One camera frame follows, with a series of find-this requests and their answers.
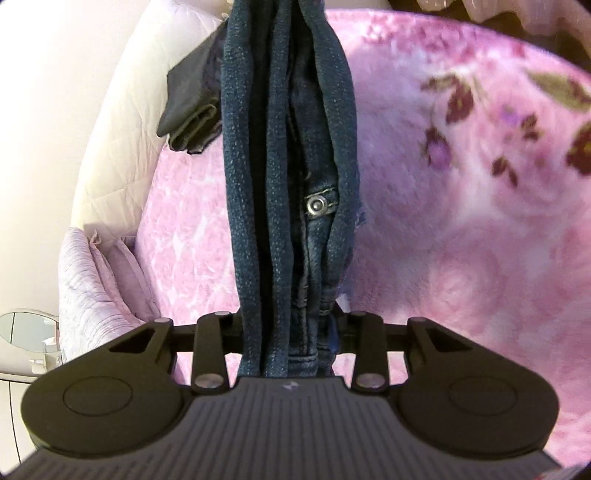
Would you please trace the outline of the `dark blue denim jeans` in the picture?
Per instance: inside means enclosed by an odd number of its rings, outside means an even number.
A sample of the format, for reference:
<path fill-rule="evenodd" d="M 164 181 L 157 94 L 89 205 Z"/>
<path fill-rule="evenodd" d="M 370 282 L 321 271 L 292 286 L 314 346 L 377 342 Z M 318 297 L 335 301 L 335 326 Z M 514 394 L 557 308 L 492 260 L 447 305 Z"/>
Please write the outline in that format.
<path fill-rule="evenodd" d="M 221 113 L 239 372 L 327 377 L 361 201 L 353 80 L 322 2 L 235 2 Z"/>

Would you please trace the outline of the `lilac striped folded duvet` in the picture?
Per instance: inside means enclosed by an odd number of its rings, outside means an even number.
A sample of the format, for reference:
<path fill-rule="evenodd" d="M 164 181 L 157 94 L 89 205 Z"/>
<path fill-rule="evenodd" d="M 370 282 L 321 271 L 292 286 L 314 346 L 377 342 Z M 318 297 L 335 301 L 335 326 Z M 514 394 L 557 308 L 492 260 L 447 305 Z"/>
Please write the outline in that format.
<path fill-rule="evenodd" d="M 71 228 L 58 259 L 59 343 L 72 361 L 161 317 L 153 290 L 132 252 L 119 238 L 106 250 L 98 234 Z"/>

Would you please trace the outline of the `round mirror on stand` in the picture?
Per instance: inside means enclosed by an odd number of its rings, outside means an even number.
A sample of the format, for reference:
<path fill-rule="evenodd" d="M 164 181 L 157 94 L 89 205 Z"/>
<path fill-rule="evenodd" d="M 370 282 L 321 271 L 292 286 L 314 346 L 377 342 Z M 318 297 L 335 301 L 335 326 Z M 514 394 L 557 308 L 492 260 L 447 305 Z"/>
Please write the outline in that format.
<path fill-rule="evenodd" d="M 38 377 L 62 364 L 59 322 L 40 311 L 1 315 L 1 373 Z"/>

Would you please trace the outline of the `pink rose pattern blanket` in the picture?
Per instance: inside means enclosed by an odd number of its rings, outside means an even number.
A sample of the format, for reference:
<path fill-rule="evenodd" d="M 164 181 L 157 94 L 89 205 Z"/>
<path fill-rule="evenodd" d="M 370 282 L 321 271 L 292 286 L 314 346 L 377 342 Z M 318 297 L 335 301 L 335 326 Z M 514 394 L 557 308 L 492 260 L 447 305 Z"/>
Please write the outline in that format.
<path fill-rule="evenodd" d="M 325 13 L 356 100 L 361 216 L 335 307 L 432 318 L 537 371 L 550 453 L 590 457 L 590 78 L 493 32 Z M 240 308 L 222 135 L 161 151 L 135 254 L 161 313 Z"/>

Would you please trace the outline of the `folded dark grey garment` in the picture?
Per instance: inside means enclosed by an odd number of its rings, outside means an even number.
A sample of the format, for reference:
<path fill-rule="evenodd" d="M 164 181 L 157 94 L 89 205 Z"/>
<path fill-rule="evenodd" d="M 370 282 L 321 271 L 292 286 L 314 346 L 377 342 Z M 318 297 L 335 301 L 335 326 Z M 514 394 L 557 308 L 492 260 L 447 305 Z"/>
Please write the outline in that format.
<path fill-rule="evenodd" d="M 228 23 L 222 22 L 204 42 L 166 75 L 167 99 L 157 135 L 175 152 L 199 155 L 221 135 L 221 66 Z"/>

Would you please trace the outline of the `white wardrobe with doors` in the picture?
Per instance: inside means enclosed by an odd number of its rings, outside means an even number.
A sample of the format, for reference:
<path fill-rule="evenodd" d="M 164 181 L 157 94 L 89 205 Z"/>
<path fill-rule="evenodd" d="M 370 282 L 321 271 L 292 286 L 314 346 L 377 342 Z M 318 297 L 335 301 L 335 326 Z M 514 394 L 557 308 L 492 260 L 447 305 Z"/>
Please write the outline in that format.
<path fill-rule="evenodd" d="M 0 468 L 2 474 L 7 474 L 20 466 L 36 450 L 21 414 L 22 399 L 28 387 L 27 383 L 1 381 Z"/>

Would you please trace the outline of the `white quilted mattress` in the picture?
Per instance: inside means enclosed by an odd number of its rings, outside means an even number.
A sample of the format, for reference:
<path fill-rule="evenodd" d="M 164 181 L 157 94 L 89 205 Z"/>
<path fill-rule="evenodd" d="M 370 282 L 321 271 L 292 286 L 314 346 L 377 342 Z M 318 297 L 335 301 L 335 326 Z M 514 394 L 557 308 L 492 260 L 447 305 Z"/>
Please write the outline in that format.
<path fill-rule="evenodd" d="M 136 234 L 164 141 L 168 71 L 214 32 L 221 1 L 150 1 L 124 41 L 81 160 L 71 224 L 104 248 Z"/>

